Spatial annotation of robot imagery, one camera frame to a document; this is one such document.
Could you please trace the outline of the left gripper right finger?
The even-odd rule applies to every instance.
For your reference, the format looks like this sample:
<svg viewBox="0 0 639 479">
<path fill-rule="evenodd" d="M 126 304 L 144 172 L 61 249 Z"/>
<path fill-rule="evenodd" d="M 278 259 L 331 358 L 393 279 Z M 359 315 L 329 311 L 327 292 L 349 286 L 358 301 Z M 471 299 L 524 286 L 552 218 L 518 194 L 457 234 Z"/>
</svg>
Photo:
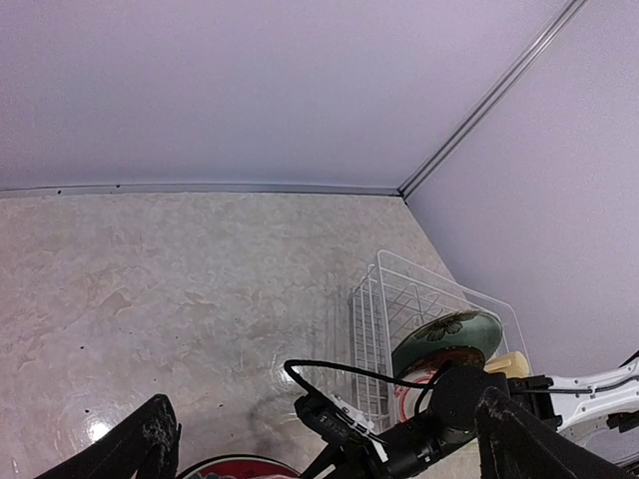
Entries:
<svg viewBox="0 0 639 479">
<path fill-rule="evenodd" d="M 483 478 L 631 478 L 490 387 L 474 413 Z"/>
</svg>

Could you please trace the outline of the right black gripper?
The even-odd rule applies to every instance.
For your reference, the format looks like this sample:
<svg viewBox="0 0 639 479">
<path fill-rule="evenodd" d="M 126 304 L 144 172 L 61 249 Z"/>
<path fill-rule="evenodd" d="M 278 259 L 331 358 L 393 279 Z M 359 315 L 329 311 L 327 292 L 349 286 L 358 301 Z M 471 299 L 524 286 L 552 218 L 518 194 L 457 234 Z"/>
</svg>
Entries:
<svg viewBox="0 0 639 479">
<path fill-rule="evenodd" d="M 300 474 L 319 478 L 411 478 L 424 471 L 424 437 L 420 434 L 386 434 L 382 442 L 370 439 L 338 440 L 320 436 L 326 447 Z"/>
</svg>

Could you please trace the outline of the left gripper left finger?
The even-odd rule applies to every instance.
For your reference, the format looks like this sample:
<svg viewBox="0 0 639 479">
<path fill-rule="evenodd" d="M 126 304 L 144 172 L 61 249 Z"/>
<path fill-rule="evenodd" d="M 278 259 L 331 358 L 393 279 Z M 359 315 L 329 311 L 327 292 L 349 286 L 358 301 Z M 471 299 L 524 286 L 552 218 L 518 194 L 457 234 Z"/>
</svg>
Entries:
<svg viewBox="0 0 639 479">
<path fill-rule="evenodd" d="M 181 424 L 169 397 L 156 394 L 84 451 L 42 478 L 174 478 Z"/>
</svg>

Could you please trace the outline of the white red patterned bowl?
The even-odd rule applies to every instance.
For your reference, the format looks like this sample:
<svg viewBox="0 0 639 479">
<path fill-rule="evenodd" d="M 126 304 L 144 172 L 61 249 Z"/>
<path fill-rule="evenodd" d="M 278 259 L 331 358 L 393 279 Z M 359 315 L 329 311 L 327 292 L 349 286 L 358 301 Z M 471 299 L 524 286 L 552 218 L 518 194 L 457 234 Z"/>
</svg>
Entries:
<svg viewBox="0 0 639 479">
<path fill-rule="evenodd" d="M 414 369 L 404 375 L 401 380 L 417 384 L 427 384 L 436 371 L 436 367 Z M 396 385 L 394 387 L 396 419 L 399 423 L 407 421 L 414 415 L 414 406 L 420 393 L 421 390 L 418 388 L 409 388 L 402 385 Z"/>
</svg>

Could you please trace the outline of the yellow mug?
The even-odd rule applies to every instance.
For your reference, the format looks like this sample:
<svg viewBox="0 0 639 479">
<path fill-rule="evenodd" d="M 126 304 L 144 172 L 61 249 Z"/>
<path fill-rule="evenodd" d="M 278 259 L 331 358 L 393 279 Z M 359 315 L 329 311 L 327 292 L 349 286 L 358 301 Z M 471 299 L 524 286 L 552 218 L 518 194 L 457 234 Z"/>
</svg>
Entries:
<svg viewBox="0 0 639 479">
<path fill-rule="evenodd" d="M 507 378 L 524 378 L 530 374 L 530 366 L 524 354 L 513 351 L 493 357 L 484 366 L 487 373 L 504 373 Z"/>
</svg>

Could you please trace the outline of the pink scalloped plate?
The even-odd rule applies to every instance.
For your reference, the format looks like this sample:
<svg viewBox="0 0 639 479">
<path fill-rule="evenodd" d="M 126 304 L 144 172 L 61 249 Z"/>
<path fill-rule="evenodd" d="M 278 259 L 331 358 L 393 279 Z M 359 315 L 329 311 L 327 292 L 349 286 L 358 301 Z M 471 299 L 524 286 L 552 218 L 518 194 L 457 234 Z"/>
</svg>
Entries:
<svg viewBox="0 0 639 479">
<path fill-rule="evenodd" d="M 177 478 L 298 478 L 300 473 L 275 459 L 252 454 L 215 456 L 192 466 Z"/>
</svg>

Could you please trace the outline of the red floral bowl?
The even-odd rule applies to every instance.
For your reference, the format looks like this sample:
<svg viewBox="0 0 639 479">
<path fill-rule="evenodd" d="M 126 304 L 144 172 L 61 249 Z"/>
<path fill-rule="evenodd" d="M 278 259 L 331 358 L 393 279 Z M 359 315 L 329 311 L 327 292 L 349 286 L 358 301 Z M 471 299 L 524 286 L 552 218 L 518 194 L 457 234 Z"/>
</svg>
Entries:
<svg viewBox="0 0 639 479">
<path fill-rule="evenodd" d="M 473 366 L 483 369 L 485 356 L 474 347 L 447 347 L 433 351 L 412 362 L 403 369 L 396 378 L 408 382 L 428 382 L 432 376 L 446 363 L 453 365 Z"/>
</svg>

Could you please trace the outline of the light teal floral plate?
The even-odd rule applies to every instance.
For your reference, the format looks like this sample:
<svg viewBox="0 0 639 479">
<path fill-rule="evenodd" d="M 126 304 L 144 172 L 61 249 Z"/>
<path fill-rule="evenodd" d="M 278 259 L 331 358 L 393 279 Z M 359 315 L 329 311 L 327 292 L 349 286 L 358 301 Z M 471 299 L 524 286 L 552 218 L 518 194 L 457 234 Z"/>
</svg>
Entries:
<svg viewBox="0 0 639 479">
<path fill-rule="evenodd" d="M 427 355 L 447 347 L 472 347 L 489 359 L 503 335 L 500 319 L 483 310 L 463 310 L 441 316 L 409 333 L 391 354 L 392 370 L 399 377 Z"/>
</svg>

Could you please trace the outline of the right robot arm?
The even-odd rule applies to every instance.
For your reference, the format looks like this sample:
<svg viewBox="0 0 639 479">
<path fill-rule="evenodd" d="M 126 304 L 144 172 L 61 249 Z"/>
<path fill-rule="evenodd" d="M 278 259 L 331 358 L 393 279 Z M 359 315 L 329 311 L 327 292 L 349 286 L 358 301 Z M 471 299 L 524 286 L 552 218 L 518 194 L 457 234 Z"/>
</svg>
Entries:
<svg viewBox="0 0 639 479">
<path fill-rule="evenodd" d="M 398 384 L 420 392 L 427 407 L 375 434 L 361 416 L 329 399 L 298 374 L 321 367 Z M 427 383 L 396 380 L 348 365 L 290 359 L 284 369 L 306 391 L 295 403 L 302 423 L 326 447 L 303 471 L 316 478 L 413 478 L 472 440 L 478 442 L 483 478 L 635 478 L 638 460 L 621 464 L 584 448 L 600 427 L 627 433 L 638 426 L 638 358 L 590 376 L 538 375 L 508 379 L 502 373 L 450 362 Z"/>
</svg>

